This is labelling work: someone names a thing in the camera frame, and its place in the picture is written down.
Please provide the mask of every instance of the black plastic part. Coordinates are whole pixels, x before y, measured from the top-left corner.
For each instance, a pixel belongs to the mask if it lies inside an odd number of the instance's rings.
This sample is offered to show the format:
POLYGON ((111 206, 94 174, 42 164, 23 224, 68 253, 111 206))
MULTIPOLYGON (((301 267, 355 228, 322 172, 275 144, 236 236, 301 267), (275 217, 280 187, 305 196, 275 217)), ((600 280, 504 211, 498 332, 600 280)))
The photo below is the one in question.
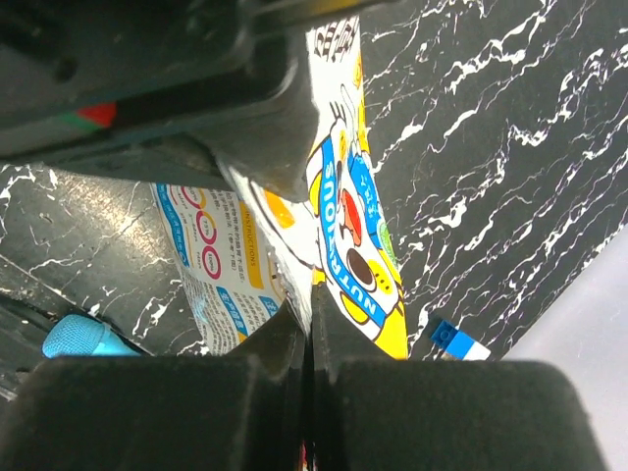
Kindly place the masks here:
POLYGON ((350 358, 391 359, 344 317, 324 285, 312 287, 312 311, 316 373, 324 372, 334 381, 341 364, 350 358))
POLYGON ((284 307, 249 341, 225 357, 44 363, 7 413, 0 469, 294 469, 304 337, 284 307))
POLYGON ((321 469, 605 469, 575 390, 548 365, 349 360, 333 391, 342 454, 321 469))
POLYGON ((374 3, 11 0, 0 7, 0 160, 229 187, 218 156, 303 201, 318 126, 304 31, 374 3), (111 126, 68 123, 114 102, 111 126))
POLYGON ((21 301, 0 295, 0 397, 13 399, 41 361, 41 345, 53 322, 21 301))

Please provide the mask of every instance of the black marble surface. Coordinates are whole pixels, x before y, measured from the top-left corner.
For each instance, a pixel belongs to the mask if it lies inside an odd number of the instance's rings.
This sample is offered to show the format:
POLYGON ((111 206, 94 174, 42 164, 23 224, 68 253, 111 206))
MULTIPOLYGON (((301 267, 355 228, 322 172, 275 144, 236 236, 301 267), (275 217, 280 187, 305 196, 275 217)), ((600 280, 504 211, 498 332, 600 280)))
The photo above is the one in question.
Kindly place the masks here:
POLYGON ((407 2, 362 25, 412 356, 441 316, 499 358, 627 221, 628 8, 407 2))
MULTIPOLYGON (((430 316, 501 357, 627 220, 619 1, 430 1, 363 16, 369 140, 414 357, 430 316)), ((0 173, 0 291, 202 353, 145 183, 0 173)))

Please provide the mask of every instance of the blue toy block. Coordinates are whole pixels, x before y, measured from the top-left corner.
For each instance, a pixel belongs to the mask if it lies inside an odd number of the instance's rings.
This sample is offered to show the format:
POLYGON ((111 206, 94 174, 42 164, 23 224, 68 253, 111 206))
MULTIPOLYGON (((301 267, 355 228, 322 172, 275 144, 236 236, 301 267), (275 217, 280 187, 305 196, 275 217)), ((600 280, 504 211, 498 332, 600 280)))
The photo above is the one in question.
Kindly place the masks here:
POLYGON ((454 358, 462 360, 469 352, 474 343, 475 341, 473 339, 471 339, 465 333, 458 331, 457 334, 453 337, 453 340, 449 342, 449 345, 447 346, 445 351, 454 358))
POLYGON ((448 321, 442 321, 430 339, 432 339, 432 341, 440 348, 445 350, 457 333, 458 330, 453 327, 452 324, 448 321))

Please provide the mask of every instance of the cartoon character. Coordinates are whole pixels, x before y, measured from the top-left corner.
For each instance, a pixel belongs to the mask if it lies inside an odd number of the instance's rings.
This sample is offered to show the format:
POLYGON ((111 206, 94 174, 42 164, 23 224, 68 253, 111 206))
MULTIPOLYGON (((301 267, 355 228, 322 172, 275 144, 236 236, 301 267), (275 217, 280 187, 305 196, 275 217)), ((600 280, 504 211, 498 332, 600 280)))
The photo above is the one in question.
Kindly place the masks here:
MULTIPOLYGON (((359 58, 354 76, 361 77, 359 58)), ((358 106, 342 85, 340 102, 330 106, 330 132, 308 160, 309 201, 290 203, 261 188, 254 194, 273 231, 314 271, 313 283, 326 283, 340 310, 377 346, 406 358, 401 279, 368 164, 361 80, 353 84, 358 106)))
POLYGON ((385 251, 386 223, 358 132, 338 119, 308 166, 310 203, 320 219, 322 267, 326 281, 348 318, 370 340, 394 357, 407 356, 401 279, 385 251))

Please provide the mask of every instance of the snack package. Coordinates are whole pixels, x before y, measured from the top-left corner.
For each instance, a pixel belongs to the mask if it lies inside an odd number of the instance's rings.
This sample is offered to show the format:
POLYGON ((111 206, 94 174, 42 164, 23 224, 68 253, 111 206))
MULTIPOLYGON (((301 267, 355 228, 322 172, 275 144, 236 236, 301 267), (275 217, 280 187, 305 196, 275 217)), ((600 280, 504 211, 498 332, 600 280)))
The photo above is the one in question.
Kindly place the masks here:
POLYGON ((307 331, 312 284, 324 283, 356 329, 390 356, 407 357, 401 279, 367 141, 359 37, 357 17, 307 33, 320 113, 308 201, 285 201, 228 162, 219 165, 236 192, 154 185, 213 354, 244 341, 286 297, 307 331))

